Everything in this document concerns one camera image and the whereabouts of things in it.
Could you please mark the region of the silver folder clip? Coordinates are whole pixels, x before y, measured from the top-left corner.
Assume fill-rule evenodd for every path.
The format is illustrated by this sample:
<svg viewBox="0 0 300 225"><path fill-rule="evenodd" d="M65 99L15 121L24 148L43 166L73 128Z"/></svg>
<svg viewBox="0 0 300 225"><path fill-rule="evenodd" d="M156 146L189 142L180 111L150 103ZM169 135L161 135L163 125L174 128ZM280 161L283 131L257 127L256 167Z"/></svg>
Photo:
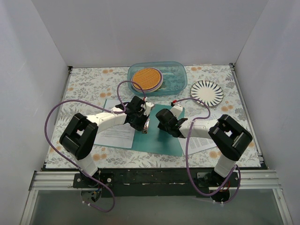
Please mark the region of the silver folder clip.
<svg viewBox="0 0 300 225"><path fill-rule="evenodd" d="M150 118L148 118L144 124L144 127L142 129L142 133L143 134L147 134L148 132L148 129L149 129L149 123L150 123Z"/></svg>

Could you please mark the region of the teal plastic folder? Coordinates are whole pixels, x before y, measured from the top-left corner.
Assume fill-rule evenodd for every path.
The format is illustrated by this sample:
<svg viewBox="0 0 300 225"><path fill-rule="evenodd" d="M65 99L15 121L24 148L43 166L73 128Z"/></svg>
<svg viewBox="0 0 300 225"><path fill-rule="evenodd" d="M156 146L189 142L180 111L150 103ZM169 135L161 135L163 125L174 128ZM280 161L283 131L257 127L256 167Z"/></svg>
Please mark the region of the teal plastic folder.
<svg viewBox="0 0 300 225"><path fill-rule="evenodd" d="M150 123L147 134L135 130L130 150L177 157L183 155L178 138L174 138L172 135L158 128L159 121L156 118L156 114L162 109L171 109L171 106L155 105L154 109L150 112Z"/></svg>

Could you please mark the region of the printed paper sheet top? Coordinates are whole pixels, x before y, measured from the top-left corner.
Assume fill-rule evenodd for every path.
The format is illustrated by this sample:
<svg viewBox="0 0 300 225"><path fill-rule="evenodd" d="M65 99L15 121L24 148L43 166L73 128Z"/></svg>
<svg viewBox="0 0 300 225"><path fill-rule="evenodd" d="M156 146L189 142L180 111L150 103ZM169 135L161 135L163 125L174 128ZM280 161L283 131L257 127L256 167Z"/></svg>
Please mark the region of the printed paper sheet top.
<svg viewBox="0 0 300 225"><path fill-rule="evenodd" d="M117 125L97 134L95 145L131 149L134 139L135 129L128 123Z"/></svg>

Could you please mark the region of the printed paper stack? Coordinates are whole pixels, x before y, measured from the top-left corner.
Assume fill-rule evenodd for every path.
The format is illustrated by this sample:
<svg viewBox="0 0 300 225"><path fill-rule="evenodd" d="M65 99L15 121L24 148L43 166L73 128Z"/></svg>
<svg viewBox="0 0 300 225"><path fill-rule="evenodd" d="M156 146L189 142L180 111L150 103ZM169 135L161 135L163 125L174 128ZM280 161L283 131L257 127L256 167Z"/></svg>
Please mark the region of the printed paper stack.
<svg viewBox="0 0 300 225"><path fill-rule="evenodd" d="M183 154L185 155L187 138L178 138L178 140L182 147ZM190 137L188 142L188 155L208 150L214 147L216 147L216 144L213 142L212 139Z"/></svg>

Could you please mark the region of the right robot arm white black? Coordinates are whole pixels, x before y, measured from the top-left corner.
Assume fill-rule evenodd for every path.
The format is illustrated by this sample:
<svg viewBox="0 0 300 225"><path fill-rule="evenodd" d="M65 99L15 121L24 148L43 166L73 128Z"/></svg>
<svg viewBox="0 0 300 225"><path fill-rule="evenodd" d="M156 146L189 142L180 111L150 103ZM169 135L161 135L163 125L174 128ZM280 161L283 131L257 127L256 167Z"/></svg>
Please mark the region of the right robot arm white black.
<svg viewBox="0 0 300 225"><path fill-rule="evenodd" d="M227 114L216 120L209 120L206 117L178 119L171 110L162 109L156 114L156 118L159 121L159 129L175 138L186 139L186 168L190 178L192 178L188 164L190 138L211 139L216 144L221 156L211 172L211 178L217 186L223 186L229 181L233 170L237 168L236 162L253 140L252 135Z"/></svg>

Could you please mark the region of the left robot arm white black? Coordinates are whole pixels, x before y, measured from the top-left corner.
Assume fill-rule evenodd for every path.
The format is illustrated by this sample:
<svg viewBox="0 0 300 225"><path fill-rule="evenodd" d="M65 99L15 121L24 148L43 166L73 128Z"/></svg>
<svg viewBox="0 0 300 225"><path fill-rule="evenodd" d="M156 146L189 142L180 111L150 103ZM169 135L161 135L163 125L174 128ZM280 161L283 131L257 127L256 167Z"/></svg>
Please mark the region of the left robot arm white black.
<svg viewBox="0 0 300 225"><path fill-rule="evenodd" d="M93 115L75 114L60 137L60 144L75 160L77 167L85 173L83 181L88 187L96 187L100 176L93 161L91 150L98 133L116 125L129 124L137 131L142 131L154 104L134 96L124 104L118 104L111 110Z"/></svg>

